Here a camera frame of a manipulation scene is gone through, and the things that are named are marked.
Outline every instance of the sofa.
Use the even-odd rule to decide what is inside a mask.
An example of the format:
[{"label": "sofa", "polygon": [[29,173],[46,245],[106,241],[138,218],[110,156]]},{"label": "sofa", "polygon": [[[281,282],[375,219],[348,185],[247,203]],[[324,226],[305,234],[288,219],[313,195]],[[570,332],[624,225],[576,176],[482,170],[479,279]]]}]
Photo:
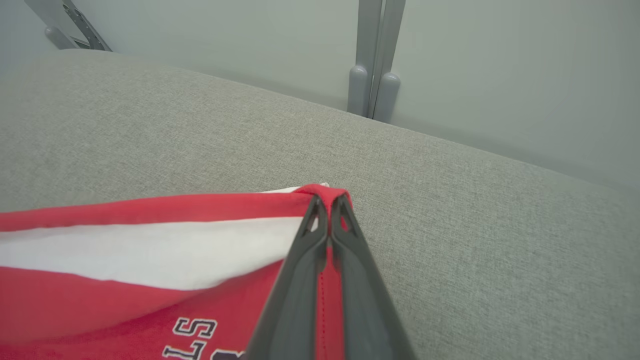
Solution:
[{"label": "sofa", "polygon": [[640,358],[636,196],[122,54],[0,85],[0,211],[328,183],[420,359]]}]

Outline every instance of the metal bracket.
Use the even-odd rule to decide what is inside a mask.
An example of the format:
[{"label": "metal bracket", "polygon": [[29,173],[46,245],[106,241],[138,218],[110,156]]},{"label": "metal bracket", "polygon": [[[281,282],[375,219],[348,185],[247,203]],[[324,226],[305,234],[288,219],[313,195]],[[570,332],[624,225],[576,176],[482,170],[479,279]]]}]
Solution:
[{"label": "metal bracket", "polygon": [[111,51],[89,20],[71,0],[24,0],[47,25],[45,36],[58,49],[97,49]]},{"label": "metal bracket", "polygon": [[76,8],[71,0],[62,0],[62,3],[62,7],[65,9],[67,15],[74,21],[74,24],[80,29],[80,32],[86,37],[87,41],[89,41],[90,49],[111,51],[89,20]]}]

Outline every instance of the white wall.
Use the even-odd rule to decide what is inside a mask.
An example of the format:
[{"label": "white wall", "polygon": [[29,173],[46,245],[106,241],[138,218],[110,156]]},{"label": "white wall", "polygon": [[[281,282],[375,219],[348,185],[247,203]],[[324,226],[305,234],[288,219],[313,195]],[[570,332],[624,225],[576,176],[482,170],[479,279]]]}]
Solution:
[{"label": "white wall", "polygon": [[23,0],[0,0],[0,79],[21,64],[56,50],[44,35],[46,27]]},{"label": "white wall", "polygon": [[117,53],[346,109],[358,0],[74,0]]},{"label": "white wall", "polygon": [[406,0],[392,123],[640,191],[640,1]]}]

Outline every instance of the white fabric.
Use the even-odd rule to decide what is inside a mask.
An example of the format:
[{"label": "white fabric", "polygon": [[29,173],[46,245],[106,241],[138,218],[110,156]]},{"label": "white fabric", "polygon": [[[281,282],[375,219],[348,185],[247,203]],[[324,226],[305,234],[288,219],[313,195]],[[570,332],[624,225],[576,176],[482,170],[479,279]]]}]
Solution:
[{"label": "white fabric", "polygon": [[301,217],[79,225],[0,233],[0,266],[175,290],[210,288],[284,258]]}]

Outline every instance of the gray upholstered surface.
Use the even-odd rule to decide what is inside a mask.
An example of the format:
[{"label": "gray upholstered surface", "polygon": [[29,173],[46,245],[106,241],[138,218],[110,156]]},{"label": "gray upholstered surface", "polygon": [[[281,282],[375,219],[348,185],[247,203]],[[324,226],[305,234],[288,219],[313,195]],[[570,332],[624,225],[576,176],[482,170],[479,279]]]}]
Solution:
[{"label": "gray upholstered surface", "polygon": [[0,86],[0,211],[327,181],[421,359],[640,357],[640,207],[250,86],[68,50]]}]

